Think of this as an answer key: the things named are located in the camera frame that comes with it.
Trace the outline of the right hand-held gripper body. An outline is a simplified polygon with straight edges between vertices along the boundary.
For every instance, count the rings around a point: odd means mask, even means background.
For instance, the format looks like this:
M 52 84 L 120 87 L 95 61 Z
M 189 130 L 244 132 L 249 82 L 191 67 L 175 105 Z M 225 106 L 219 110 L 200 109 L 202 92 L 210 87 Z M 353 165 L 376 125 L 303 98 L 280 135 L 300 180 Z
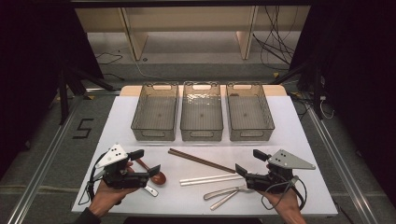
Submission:
M 249 189 L 280 194 L 292 188 L 298 177 L 293 174 L 294 169 L 315 170 L 316 166 L 305 161 L 284 149 L 270 155 L 267 161 L 267 175 L 258 175 L 247 172 L 244 177 Z

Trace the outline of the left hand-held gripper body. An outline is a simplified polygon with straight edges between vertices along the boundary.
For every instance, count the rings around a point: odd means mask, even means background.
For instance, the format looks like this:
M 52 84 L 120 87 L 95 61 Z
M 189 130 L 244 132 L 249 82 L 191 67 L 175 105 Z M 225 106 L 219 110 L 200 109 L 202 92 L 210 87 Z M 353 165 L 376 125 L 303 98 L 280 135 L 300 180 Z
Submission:
M 149 181 L 149 173 L 130 173 L 126 168 L 130 161 L 128 153 L 120 144 L 103 153 L 93 166 L 90 184 L 101 179 L 113 189 L 144 188 Z

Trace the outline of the brown spoon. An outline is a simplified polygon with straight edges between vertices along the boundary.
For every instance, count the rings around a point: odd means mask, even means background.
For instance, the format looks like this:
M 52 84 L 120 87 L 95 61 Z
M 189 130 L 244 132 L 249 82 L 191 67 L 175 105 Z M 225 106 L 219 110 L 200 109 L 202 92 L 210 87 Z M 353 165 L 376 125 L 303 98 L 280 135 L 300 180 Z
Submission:
M 137 159 L 136 162 L 144 167 L 147 171 L 149 170 L 149 167 L 140 159 Z M 166 182 L 166 176 L 162 172 L 159 172 L 158 174 L 152 176 L 150 180 L 156 185 L 163 185 Z

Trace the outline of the white chopstick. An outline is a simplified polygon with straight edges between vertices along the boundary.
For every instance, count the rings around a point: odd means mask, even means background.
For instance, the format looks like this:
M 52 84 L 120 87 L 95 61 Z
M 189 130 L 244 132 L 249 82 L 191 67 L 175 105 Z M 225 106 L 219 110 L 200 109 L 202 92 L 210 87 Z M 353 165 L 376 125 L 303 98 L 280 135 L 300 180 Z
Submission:
M 234 176 L 239 176 L 239 175 L 238 174 L 228 174 L 228 175 L 212 175 L 212 176 L 202 176 L 202 177 L 195 177 L 195 178 L 186 178 L 186 179 L 180 179 L 179 183 L 218 179 L 218 178 L 223 178 L 223 177 L 234 177 Z
M 216 182 L 223 182 L 223 181 L 231 181 L 231 180 L 236 180 L 236 179 L 242 179 L 242 176 L 223 177 L 223 178 L 216 178 L 216 179 L 183 182 L 183 183 L 180 183 L 180 186 L 185 187 L 185 186 L 192 186 L 192 185 L 201 185 L 201 184 L 209 184 L 209 183 L 216 183 Z

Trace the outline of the translucent grey plastic bin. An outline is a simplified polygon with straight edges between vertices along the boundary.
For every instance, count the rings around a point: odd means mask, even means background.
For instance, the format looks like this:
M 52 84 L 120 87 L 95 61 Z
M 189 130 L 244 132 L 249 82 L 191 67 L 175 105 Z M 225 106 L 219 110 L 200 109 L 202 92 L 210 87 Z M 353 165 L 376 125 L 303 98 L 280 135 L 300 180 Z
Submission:
M 261 83 L 231 82 L 226 85 L 231 141 L 269 141 L 275 129 Z
M 178 108 L 176 82 L 145 83 L 131 129 L 137 141 L 174 141 Z
M 183 141 L 220 141 L 223 117 L 218 82 L 186 81 L 180 130 Z

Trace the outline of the person's left hand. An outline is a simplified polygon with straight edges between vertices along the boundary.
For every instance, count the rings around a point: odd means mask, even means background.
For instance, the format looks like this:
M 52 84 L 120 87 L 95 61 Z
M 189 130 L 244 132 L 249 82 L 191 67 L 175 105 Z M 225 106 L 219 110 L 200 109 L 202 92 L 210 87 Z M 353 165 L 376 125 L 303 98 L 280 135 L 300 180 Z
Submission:
M 113 189 L 101 181 L 88 209 L 96 217 L 104 217 L 113 206 L 134 191 L 135 189 Z

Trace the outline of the person's right hand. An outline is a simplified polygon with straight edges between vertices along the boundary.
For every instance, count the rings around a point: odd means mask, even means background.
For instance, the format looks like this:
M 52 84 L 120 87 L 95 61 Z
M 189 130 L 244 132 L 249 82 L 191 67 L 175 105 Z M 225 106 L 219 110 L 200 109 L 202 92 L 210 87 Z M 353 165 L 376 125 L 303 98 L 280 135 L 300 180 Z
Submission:
M 264 191 L 259 191 L 259 193 L 272 205 L 285 224 L 307 224 L 301 214 L 297 195 L 292 189 L 281 194 Z

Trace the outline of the white table cover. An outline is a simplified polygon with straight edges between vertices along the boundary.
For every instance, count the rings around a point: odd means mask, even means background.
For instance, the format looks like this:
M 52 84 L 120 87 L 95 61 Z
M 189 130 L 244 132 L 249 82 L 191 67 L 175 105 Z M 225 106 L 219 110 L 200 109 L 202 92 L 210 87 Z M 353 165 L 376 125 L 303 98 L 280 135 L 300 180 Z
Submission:
M 173 142 L 137 142 L 131 130 L 131 123 L 137 104 L 133 96 L 118 96 L 107 117 L 97 148 L 92 156 L 96 160 L 114 144 L 119 143 L 126 151 L 145 150 L 142 160 L 148 166 L 161 166 L 166 175 L 164 185 L 157 188 L 159 195 L 151 196 L 140 189 L 126 196 L 121 204 L 114 206 L 110 213 L 119 216 L 145 217 L 263 217 L 270 216 L 262 206 L 262 196 L 253 191 L 241 191 L 216 210 L 210 206 L 218 198 L 206 201 L 204 195 L 220 189 L 241 186 L 243 179 L 229 180 L 182 187 L 181 179 L 222 175 L 219 169 L 171 155 L 168 150 L 176 150 L 233 168 L 236 164 L 251 173 L 266 174 L 266 163 L 253 157 L 255 148 L 275 154 L 280 149 L 316 164 L 311 147 L 305 137 L 301 122 L 293 103 L 288 96 L 269 96 L 267 98 L 276 125 L 267 142 L 232 142 L 228 131 L 223 132 L 222 140 L 214 143 L 184 142 L 178 137 Z

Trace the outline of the black metal stand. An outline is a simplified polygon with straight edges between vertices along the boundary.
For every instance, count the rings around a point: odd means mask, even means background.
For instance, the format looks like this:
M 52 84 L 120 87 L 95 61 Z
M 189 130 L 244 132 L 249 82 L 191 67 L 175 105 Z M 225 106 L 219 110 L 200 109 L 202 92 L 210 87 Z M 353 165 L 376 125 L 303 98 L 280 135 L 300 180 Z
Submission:
M 113 86 L 105 83 L 103 80 L 100 80 L 99 78 L 94 77 L 93 75 L 90 75 L 79 68 L 74 66 L 64 67 L 58 76 L 58 90 L 61 101 L 61 125 L 63 125 L 69 117 L 67 88 L 69 88 L 77 96 L 82 96 L 87 92 L 87 89 L 81 82 L 82 79 L 87 79 L 91 83 L 96 84 L 107 91 L 116 90 Z
M 322 94 L 321 87 L 321 65 L 315 60 L 307 60 L 300 65 L 289 70 L 284 76 L 276 78 L 270 82 L 270 85 L 280 85 L 288 79 L 299 75 L 300 78 L 297 82 L 297 89 L 299 91 L 312 91 L 313 92 L 313 108 L 314 112 L 319 119 L 323 119 L 320 109 L 320 96 Z

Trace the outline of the light wooden desk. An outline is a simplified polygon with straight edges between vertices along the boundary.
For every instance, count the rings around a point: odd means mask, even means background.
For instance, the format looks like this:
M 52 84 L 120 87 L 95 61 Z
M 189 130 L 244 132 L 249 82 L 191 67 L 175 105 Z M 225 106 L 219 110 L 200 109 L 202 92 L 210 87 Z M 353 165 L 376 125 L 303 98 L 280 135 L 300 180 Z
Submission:
M 268 31 L 300 31 L 309 6 L 252 7 L 105 7 L 78 8 L 86 33 L 123 33 L 132 58 L 141 58 L 150 32 L 234 32 L 241 57 L 249 57 L 252 35 Z

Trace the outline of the black curtain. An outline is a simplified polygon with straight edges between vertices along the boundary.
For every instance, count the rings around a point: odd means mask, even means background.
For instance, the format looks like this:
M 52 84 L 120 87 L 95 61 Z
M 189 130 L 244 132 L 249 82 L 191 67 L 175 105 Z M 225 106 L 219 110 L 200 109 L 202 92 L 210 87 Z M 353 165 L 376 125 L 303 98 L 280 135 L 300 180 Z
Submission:
M 291 66 L 322 55 L 324 89 L 396 207 L 396 0 L 308 0 Z
M 0 178 L 45 115 L 65 65 L 103 76 L 75 9 L 0 0 Z

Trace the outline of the short aluminium rail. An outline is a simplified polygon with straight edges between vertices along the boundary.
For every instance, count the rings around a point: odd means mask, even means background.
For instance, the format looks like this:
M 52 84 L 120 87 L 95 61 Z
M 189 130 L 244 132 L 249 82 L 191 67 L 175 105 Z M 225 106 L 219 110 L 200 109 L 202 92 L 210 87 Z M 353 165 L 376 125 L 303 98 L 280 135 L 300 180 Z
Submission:
M 120 95 L 120 90 L 106 90 L 102 88 L 88 88 L 87 95 Z

